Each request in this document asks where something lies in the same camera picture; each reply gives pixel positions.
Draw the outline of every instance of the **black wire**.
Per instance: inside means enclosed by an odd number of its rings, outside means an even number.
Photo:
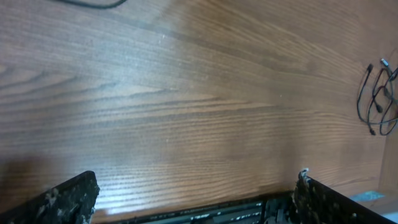
[[[362,88],[361,88],[361,91],[359,92],[359,96],[358,96],[358,100],[357,100],[357,104],[356,104],[356,109],[357,109],[357,112],[358,112],[358,117],[359,117],[359,119],[360,119],[362,122],[365,122],[365,123],[368,125],[369,131],[370,131],[370,133],[371,133],[372,135],[376,135],[376,133],[374,132],[374,130],[373,130],[373,128],[371,127],[371,125],[380,125],[380,128],[379,128],[380,135],[386,136],[386,135],[388,135],[388,134],[391,133],[391,131],[395,128],[395,126],[396,126],[396,124],[397,124],[397,121],[398,121],[398,118],[390,119],[390,120],[387,120],[387,121],[384,120],[384,118],[385,118],[386,114],[388,113],[388,111],[390,110],[392,104],[393,104],[393,103],[397,104],[397,102],[398,102],[398,101],[394,98],[394,88],[393,88],[393,86],[392,86],[392,81],[395,80],[395,79],[397,78],[397,72],[396,72],[397,70],[394,71],[394,72],[391,72],[391,71],[389,70],[388,67],[380,69],[380,72],[379,72],[379,74],[378,74],[378,76],[377,76],[377,78],[376,78],[376,81],[375,81],[375,83],[374,83],[374,85],[373,85],[373,88],[372,88],[372,101],[371,101],[371,103],[370,103],[370,105],[369,105],[367,117],[366,117],[366,120],[365,120],[365,119],[362,118],[361,112],[359,111],[359,103],[360,103],[360,101],[361,101],[361,97],[362,97],[362,94],[363,94],[364,87],[366,86],[366,83],[368,82],[368,79],[369,79],[369,76],[370,76],[370,74],[371,74],[371,72],[372,72],[372,69],[373,69],[373,65],[370,64],[370,65],[368,66],[368,69],[366,70],[368,74],[366,75],[366,78],[365,78],[365,81],[364,81],[363,86],[362,86]],[[384,85],[380,86],[380,87],[377,88],[377,90],[376,90],[376,87],[377,87],[377,84],[379,83],[380,77],[381,77],[381,75],[382,75],[384,72],[387,73],[388,79],[387,79],[387,81],[385,82]],[[390,87],[391,87],[391,94],[389,94],[388,89],[387,89],[387,87],[386,87],[388,84],[390,84]],[[378,123],[370,122],[370,112],[371,112],[371,108],[372,108],[373,105],[376,105],[376,108],[377,108],[378,112],[382,113],[382,111],[381,111],[381,110],[382,110],[381,106],[378,105],[378,104],[376,103],[376,97],[377,97],[377,95],[380,93],[381,90],[384,90],[384,95],[390,100],[389,105],[388,105],[388,107],[387,107],[387,108],[384,110],[384,112],[383,112],[383,116],[382,116],[382,118],[381,118],[381,122],[378,122]],[[394,122],[394,125],[392,126],[392,128],[391,128],[388,132],[383,133],[383,132],[382,132],[382,126],[383,126],[383,124],[389,124],[389,123],[391,123],[391,122]]]
[[[125,3],[127,0],[118,0],[114,3],[111,4],[92,4],[84,1],[74,1],[74,0],[54,0],[54,1],[59,1],[63,2],[66,4],[72,4],[75,6],[80,6],[80,7],[87,7],[91,9],[112,9],[114,7],[118,7],[121,4]]]

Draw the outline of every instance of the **wooden desk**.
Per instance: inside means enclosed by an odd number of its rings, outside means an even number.
[[[345,195],[376,189],[385,138],[355,103],[397,47],[397,8],[3,0],[0,211],[85,170],[95,222],[281,191],[304,167]]]

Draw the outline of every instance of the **cable bundle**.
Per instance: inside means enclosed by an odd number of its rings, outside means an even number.
[[[392,104],[397,105],[397,103],[398,103],[398,101],[394,98],[394,87],[393,87],[393,84],[392,84],[392,81],[394,81],[397,78],[398,68],[395,71],[392,71],[389,68],[388,62],[385,61],[384,59],[381,60],[381,63],[382,63],[383,67],[380,69],[379,74],[377,75],[376,81],[375,81],[375,83],[373,85],[373,88],[372,88],[372,100],[371,100],[371,103],[370,103],[369,108],[368,108],[368,113],[366,115],[366,119],[364,119],[361,116],[361,113],[359,111],[359,102],[361,101],[361,97],[362,97],[362,93],[363,93],[364,87],[365,87],[366,83],[368,82],[369,76],[370,76],[370,74],[372,72],[372,69],[373,69],[373,65],[372,64],[369,64],[368,69],[366,70],[367,75],[366,75],[366,78],[365,78],[365,82],[363,83],[362,89],[359,92],[358,100],[357,100],[357,103],[356,103],[356,109],[357,109],[358,116],[359,116],[360,120],[365,122],[368,125],[369,131],[370,131],[370,133],[372,135],[376,135],[376,132],[373,130],[373,128],[371,126],[372,125],[380,125],[380,128],[379,128],[380,135],[386,136],[386,135],[391,133],[391,131],[395,128],[395,126],[397,124],[397,121],[398,121],[398,118],[389,119],[387,121],[384,120],[384,118],[386,117],[386,114],[390,110]],[[386,74],[388,79],[383,85],[377,87],[377,84],[379,83],[379,80],[380,80],[380,77],[381,77],[382,74]],[[387,106],[386,109],[383,109],[382,106],[380,106],[380,104],[378,104],[376,102],[376,97],[377,97],[377,95],[380,92],[383,92],[384,96],[389,100],[389,103],[388,103],[388,106]],[[376,110],[377,110],[378,113],[382,113],[382,118],[381,118],[380,122],[371,122],[370,121],[370,114],[371,114],[371,109],[372,109],[373,105],[376,107]],[[392,124],[392,127],[388,130],[388,132],[383,133],[382,132],[383,125],[387,124],[389,126],[391,123],[393,123],[393,124]]]

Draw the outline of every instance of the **wood grain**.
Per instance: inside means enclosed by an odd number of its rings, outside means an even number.
[[[3,1],[0,211],[85,170],[95,222],[281,191],[303,167],[375,189],[385,138],[355,103],[397,4]]]
[[[379,190],[388,193],[389,200],[398,198],[398,153],[397,153],[398,133],[393,132],[386,138],[383,162],[380,174]]]

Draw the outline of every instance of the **black plastic object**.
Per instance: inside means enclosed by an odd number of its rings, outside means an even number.
[[[301,222],[306,224],[393,224],[394,222],[299,173],[294,202]]]
[[[303,171],[294,192],[260,195],[207,207],[161,213],[112,224],[393,224],[311,179]]]
[[[112,224],[264,224],[300,223],[292,200],[293,192],[260,195],[258,197],[220,203],[207,207],[161,213]]]
[[[86,171],[0,214],[0,223],[90,223],[99,191],[95,173]]]

